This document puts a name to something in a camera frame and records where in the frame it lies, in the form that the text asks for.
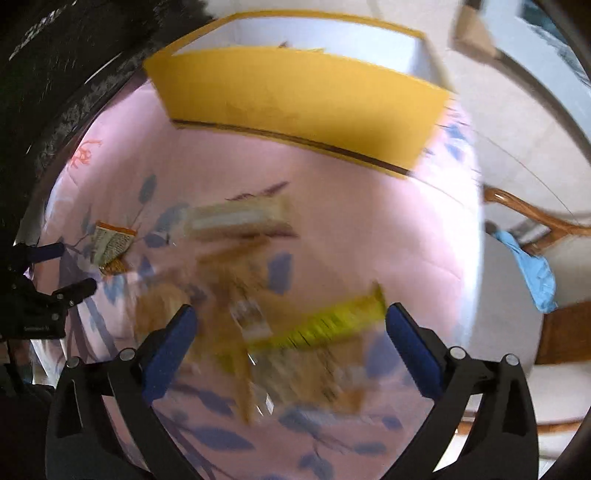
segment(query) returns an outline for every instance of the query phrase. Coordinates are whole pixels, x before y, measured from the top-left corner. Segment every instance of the orange flower pattern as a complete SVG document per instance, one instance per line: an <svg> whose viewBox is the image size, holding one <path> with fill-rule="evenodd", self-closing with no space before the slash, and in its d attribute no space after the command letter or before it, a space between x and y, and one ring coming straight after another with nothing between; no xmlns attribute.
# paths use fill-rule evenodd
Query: orange flower pattern
<svg viewBox="0 0 591 480"><path fill-rule="evenodd" d="M90 151L90 145L101 146L103 144L100 140L84 140L72 155L68 167L78 168L77 162L82 165L90 165L90 159L92 158L92 152Z"/></svg>

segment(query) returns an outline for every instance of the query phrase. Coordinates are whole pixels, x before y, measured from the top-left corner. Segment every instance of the chair armrest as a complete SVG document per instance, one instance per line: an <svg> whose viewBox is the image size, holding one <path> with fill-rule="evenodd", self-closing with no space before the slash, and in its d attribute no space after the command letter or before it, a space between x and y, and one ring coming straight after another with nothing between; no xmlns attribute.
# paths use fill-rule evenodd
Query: chair armrest
<svg viewBox="0 0 591 480"><path fill-rule="evenodd" d="M501 205L505 205L511 210L550 228L548 233L535 242L530 242L521 247L530 255L540 255L546 248L554 245L568 235L591 236L591 226L575 225L551 216L545 211L501 189L485 186L484 201L485 203L500 203Z"/></svg>

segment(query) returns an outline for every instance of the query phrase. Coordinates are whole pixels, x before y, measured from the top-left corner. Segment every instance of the wooden furniture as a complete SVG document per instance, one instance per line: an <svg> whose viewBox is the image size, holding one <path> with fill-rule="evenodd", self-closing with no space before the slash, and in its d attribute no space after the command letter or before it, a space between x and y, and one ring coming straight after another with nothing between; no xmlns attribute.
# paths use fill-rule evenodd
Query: wooden furniture
<svg viewBox="0 0 591 480"><path fill-rule="evenodd" d="M541 238L522 246L530 255L540 255L546 248L569 235L591 236L591 226L575 225L552 217L504 190L485 187L484 199L485 202L505 205L550 228ZM591 360L591 301L545 314L535 364L554 365L588 360Z"/></svg>
<svg viewBox="0 0 591 480"><path fill-rule="evenodd" d="M591 301L544 315L536 365L591 360Z"/></svg>
<svg viewBox="0 0 591 480"><path fill-rule="evenodd" d="M511 210L550 228L548 233L536 241L521 246L530 255L541 255L546 248L569 235L591 236L591 226L576 225L553 217L545 211L501 189L485 186L484 201L486 203L495 202L505 205Z"/></svg>

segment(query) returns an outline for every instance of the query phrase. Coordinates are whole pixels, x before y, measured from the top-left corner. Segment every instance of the pink bedsheet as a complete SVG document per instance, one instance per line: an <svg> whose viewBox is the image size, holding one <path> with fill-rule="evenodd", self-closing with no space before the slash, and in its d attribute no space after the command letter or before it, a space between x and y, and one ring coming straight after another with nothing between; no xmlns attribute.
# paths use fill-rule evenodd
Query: pink bedsheet
<svg viewBox="0 0 591 480"><path fill-rule="evenodd" d="M47 206L40 244L58 239L65 256L40 264L41 291L93 276L98 292L67 321L61 342L35 342L51 382L65 359L109 359L135 346L134 286L176 265L188 283L199 245L167 245L179 212L288 181L300 214L298 239L274 239L289 276L285 292L306 311L368 291L377 279L447 343L470 322L479 262L479 175L469 121L451 100L413 178L396 179L305 148L228 132L175 129L150 83L120 94L89 128ZM133 272L103 279L90 265L96 221L138 230L126 254ZM202 294L195 286L195 294ZM164 426L209 479L379 478L424 421L419 395L380 326L367 335L366 373L379 383L360 416L334 418L292 409L245 426L232 381L205 362L179 374L155 402ZM113 411L113 422L122 420ZM131 459L141 456L118 429Z"/></svg>

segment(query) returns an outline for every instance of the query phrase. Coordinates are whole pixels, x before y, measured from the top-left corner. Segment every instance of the blue cloth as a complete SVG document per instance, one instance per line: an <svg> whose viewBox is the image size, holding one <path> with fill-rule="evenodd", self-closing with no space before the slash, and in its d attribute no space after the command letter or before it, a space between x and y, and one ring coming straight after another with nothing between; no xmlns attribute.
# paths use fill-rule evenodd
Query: blue cloth
<svg viewBox="0 0 591 480"><path fill-rule="evenodd" d="M558 306L554 301L556 279L550 270L548 261L544 257L532 257L525 253L509 232L498 230L493 236L509 247L513 253L537 309L542 313L550 313L555 310Z"/></svg>

